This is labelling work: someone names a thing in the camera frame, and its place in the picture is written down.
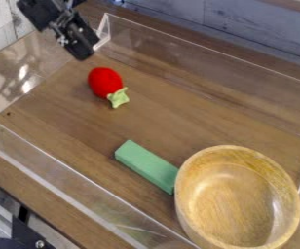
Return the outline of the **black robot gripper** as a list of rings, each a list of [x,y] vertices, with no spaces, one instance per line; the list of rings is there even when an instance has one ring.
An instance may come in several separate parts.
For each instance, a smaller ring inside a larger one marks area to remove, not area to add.
[[[72,57],[83,61],[93,54],[100,41],[83,21],[76,21],[76,0],[17,0],[16,6],[37,31],[49,28],[57,43]]]

